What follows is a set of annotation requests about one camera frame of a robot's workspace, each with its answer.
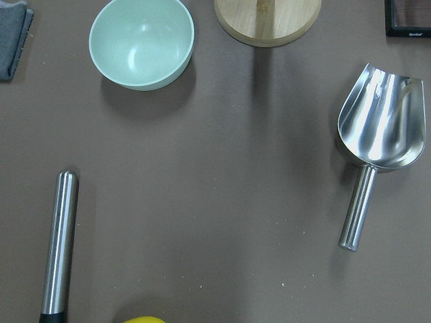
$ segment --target wooden base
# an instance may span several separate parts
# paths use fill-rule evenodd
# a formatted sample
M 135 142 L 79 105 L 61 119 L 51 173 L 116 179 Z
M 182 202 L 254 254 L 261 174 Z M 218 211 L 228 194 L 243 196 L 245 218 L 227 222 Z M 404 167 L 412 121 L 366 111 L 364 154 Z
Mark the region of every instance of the wooden base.
M 314 24 L 321 0 L 214 0 L 223 29 L 252 46 L 274 47 L 301 37 Z

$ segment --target silver cylinder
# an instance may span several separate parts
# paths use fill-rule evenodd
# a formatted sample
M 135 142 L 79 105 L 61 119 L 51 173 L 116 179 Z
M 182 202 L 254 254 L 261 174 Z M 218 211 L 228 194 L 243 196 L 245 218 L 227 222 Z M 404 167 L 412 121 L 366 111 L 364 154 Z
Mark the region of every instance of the silver cylinder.
M 60 172 L 57 176 L 42 314 L 65 311 L 75 231 L 77 192 L 78 179 L 75 173 L 70 170 Z

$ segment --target brown table surface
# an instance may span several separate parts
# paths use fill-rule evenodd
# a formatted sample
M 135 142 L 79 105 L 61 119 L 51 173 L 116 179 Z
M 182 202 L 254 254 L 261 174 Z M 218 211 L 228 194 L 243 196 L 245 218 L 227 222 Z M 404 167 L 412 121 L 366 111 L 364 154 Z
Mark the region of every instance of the brown table surface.
M 212 1 L 184 0 L 189 66 L 134 92 L 90 59 L 107 2 L 30 1 L 0 84 L 0 321 L 38 321 L 55 178 L 72 167 L 70 323 L 429 322 L 431 149 L 378 175 L 352 253 L 337 241 L 356 168 L 334 140 L 366 63 L 423 79 L 429 114 L 431 40 L 387 38 L 384 1 L 324 0 L 303 37 L 253 48 Z

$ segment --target metal handle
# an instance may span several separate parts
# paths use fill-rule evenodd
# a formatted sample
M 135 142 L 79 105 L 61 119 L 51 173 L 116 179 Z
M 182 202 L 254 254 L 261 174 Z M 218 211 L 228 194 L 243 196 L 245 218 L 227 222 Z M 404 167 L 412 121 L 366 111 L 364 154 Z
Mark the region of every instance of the metal handle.
M 377 170 L 371 166 L 364 165 L 360 168 L 338 243 L 343 248 L 351 251 L 358 249 L 368 199 L 376 174 Z
M 40 322 L 63 322 L 75 229 L 78 179 L 71 170 L 57 176 L 51 238 Z

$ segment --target bowl rim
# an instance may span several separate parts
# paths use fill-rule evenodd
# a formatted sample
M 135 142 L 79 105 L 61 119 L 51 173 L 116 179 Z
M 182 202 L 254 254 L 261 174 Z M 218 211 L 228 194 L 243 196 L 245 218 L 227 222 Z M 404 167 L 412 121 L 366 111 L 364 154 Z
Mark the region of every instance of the bowl rim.
M 93 64 L 96 66 L 96 68 L 99 70 L 99 72 L 101 72 L 101 74 L 103 74 L 103 76 L 105 76 L 107 79 L 123 85 L 125 87 L 151 87 L 155 84 L 158 83 L 162 83 L 164 80 L 169 79 L 172 75 L 174 75 L 178 70 L 181 69 L 181 67 L 184 64 L 188 63 L 188 60 L 190 59 L 191 56 L 191 52 L 193 49 L 193 43 L 195 41 L 195 25 L 193 23 L 193 19 L 191 17 L 191 14 L 189 12 L 189 10 L 186 8 L 186 6 L 180 1 L 180 0 L 165 0 L 165 1 L 170 1 L 171 3 L 175 3 L 180 5 L 180 7 L 183 9 L 183 12 L 185 13 L 185 15 L 188 17 L 189 19 L 189 23 L 190 23 L 190 27 L 191 27 L 191 35 L 190 35 L 190 41 L 189 41 L 189 47 L 183 57 L 183 59 L 181 60 L 181 62 L 175 66 L 175 68 L 173 68 L 170 72 L 168 72 L 167 74 L 159 77 L 158 79 L 154 79 L 153 81 L 149 81 L 149 82 L 142 82 L 142 83 L 131 83 L 131 82 L 124 82 L 124 81 L 120 81 L 118 79 L 115 79 L 113 77 L 111 77 L 103 68 L 100 67 L 100 65 L 97 63 L 95 57 L 94 57 L 94 53 L 93 53 L 93 48 L 92 48 L 92 40 L 93 40 L 93 31 L 95 28 L 95 25 L 97 24 L 98 20 L 100 19 L 100 17 L 102 17 L 104 15 L 104 12 L 106 10 L 108 10 L 108 8 L 113 5 L 113 3 L 116 2 L 127 2 L 128 0 L 112 0 L 109 3 L 107 3 L 102 10 L 99 11 L 98 15 L 96 16 L 96 18 L 93 21 L 92 27 L 90 29 L 90 35 L 88 37 L 88 48 L 90 51 L 90 56 L 92 58 Z M 154 1 L 154 2 L 159 2 L 160 0 L 142 0 L 142 1 Z M 170 82 L 174 81 L 177 77 L 175 77 L 174 79 L 170 80 L 166 85 L 168 85 Z

